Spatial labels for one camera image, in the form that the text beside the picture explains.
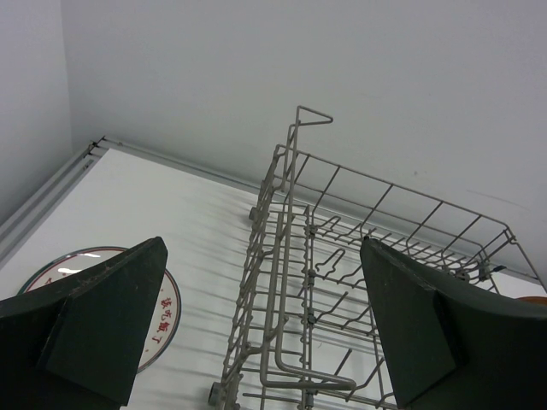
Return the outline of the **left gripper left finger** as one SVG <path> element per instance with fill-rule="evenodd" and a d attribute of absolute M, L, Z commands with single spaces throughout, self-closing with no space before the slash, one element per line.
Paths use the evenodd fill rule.
<path fill-rule="evenodd" d="M 164 271 L 161 237 L 1 302 L 3 409 L 129 402 Z"/>

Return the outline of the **white plate red characters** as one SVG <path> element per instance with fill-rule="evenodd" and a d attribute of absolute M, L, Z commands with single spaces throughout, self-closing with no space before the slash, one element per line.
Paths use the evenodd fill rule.
<path fill-rule="evenodd" d="M 126 248 L 98 246 L 80 249 L 62 255 L 37 270 L 18 291 L 19 294 L 36 290 L 62 278 L 98 265 Z M 151 366 L 168 348 L 179 326 L 182 314 L 182 297 L 173 275 L 165 269 L 158 293 L 150 328 L 141 354 L 138 372 Z"/>

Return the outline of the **floral plate brown rim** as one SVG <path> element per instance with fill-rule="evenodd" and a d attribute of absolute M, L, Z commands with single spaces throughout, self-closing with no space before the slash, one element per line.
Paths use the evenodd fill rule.
<path fill-rule="evenodd" d="M 522 296 L 518 297 L 518 300 L 523 302 L 530 302 L 542 306 L 547 305 L 547 297 L 546 296 Z"/>

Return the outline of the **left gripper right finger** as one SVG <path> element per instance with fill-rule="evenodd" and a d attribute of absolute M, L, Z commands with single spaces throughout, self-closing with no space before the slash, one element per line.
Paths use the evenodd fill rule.
<path fill-rule="evenodd" d="M 400 409 L 544 409 L 546 308 L 365 237 L 368 300 Z"/>

